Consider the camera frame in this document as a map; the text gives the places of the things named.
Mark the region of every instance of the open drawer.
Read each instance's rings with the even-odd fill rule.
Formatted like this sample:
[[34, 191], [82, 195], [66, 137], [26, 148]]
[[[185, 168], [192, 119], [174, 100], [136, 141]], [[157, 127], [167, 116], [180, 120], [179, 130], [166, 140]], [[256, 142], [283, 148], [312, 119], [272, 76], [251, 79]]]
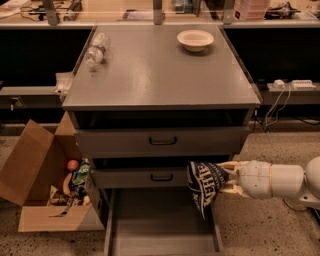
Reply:
[[187, 187], [113, 190], [105, 255], [224, 255], [213, 209], [206, 219]]
[[98, 188], [187, 186], [188, 161], [221, 163], [228, 155], [93, 159], [91, 176]]

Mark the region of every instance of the white container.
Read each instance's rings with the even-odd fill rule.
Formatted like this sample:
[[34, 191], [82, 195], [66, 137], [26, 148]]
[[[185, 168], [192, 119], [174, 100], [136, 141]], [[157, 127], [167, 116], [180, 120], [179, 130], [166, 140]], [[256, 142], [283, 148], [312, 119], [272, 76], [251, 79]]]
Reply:
[[250, 3], [250, 0], [236, 0], [235, 1], [235, 8], [242, 7], [247, 11], [266, 11], [270, 5], [269, 0], [265, 0], [265, 3]]
[[185, 30], [178, 34], [178, 41], [191, 52], [203, 51], [214, 41], [213, 36], [202, 30]]
[[262, 20], [270, 5], [270, 0], [236, 0], [234, 16], [239, 20]]

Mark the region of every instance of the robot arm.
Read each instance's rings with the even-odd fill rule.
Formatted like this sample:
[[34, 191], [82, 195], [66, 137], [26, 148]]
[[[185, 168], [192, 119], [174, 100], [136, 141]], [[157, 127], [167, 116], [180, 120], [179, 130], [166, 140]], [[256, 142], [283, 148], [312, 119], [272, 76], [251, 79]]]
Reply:
[[320, 157], [306, 169], [299, 165], [276, 165], [260, 161], [218, 164], [229, 173], [220, 192], [239, 193], [251, 198], [281, 197], [320, 209]]

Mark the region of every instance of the cable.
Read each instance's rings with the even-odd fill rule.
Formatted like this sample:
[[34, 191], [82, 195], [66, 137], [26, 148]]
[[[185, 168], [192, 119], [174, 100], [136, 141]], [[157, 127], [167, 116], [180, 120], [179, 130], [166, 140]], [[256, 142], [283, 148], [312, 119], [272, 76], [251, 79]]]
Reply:
[[[57, 14], [60, 15], [59, 11], [66, 11], [68, 10], [68, 8], [65, 7], [61, 7], [61, 5], [57, 4], [55, 5], [55, 9], [57, 11]], [[20, 15], [22, 18], [25, 19], [29, 19], [32, 21], [43, 21], [43, 20], [47, 20], [46, 17], [46, 12], [45, 9], [43, 8], [42, 5], [39, 5], [37, 8], [33, 8], [33, 7], [21, 7], [20, 8]]]
[[301, 208], [294, 208], [293, 206], [289, 205], [288, 202], [286, 201], [286, 199], [282, 199], [283, 203], [292, 211], [295, 212], [307, 212], [309, 211], [309, 207], [305, 207], [305, 206], [301, 206]]
[[267, 126], [270, 126], [270, 125], [272, 125], [272, 124], [274, 124], [274, 123], [276, 123], [276, 122], [278, 121], [278, 117], [279, 117], [278, 114], [279, 114], [279, 112], [280, 112], [282, 109], [284, 109], [284, 108], [286, 107], [290, 96], [291, 96], [291, 86], [289, 85], [289, 86], [288, 86], [288, 97], [286, 98], [286, 100], [285, 100], [285, 102], [284, 102], [284, 105], [283, 105], [280, 109], [277, 110], [277, 112], [276, 112], [276, 119], [275, 119], [272, 123], [267, 124]]
[[255, 109], [255, 110], [254, 110], [253, 128], [252, 128], [252, 130], [249, 132], [249, 134], [253, 133], [253, 132], [254, 132], [254, 130], [256, 129], [257, 113], [258, 113], [258, 110], [257, 110], [257, 109]]
[[276, 99], [275, 103], [271, 106], [271, 108], [269, 109], [269, 111], [267, 112], [267, 114], [264, 117], [264, 126], [265, 128], [268, 127], [268, 115], [274, 110], [274, 108], [278, 105], [278, 101], [280, 100], [282, 94], [284, 93], [284, 91], [286, 90], [285, 86], [283, 87], [282, 91], [280, 92], [278, 98]]
[[299, 118], [299, 117], [296, 117], [296, 116], [293, 116], [292, 118], [294, 118], [294, 119], [297, 119], [297, 120], [299, 120], [299, 121], [301, 121], [301, 122], [303, 122], [303, 123], [305, 123], [305, 124], [309, 124], [309, 125], [320, 125], [320, 121], [319, 120], [317, 120], [317, 119], [313, 119], [314, 121], [316, 121], [316, 123], [311, 123], [311, 122], [308, 122], [308, 121], [306, 121], [306, 120], [303, 120], [303, 119], [301, 119], [301, 118]]

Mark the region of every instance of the speckled floor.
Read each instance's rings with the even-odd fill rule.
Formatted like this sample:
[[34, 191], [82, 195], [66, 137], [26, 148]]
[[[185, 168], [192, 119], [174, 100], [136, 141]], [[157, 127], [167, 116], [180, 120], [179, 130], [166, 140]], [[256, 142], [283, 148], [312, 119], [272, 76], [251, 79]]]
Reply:
[[[19, 138], [15, 133], [0, 134], [0, 169]], [[319, 149], [320, 127], [280, 125], [270, 133], [256, 129], [236, 160], [305, 167], [320, 156]], [[215, 206], [226, 256], [320, 255], [320, 226], [310, 210], [293, 211], [281, 199], [251, 200], [230, 194], [220, 194]], [[18, 233], [20, 211], [0, 199], [1, 256], [103, 255], [104, 231]]]

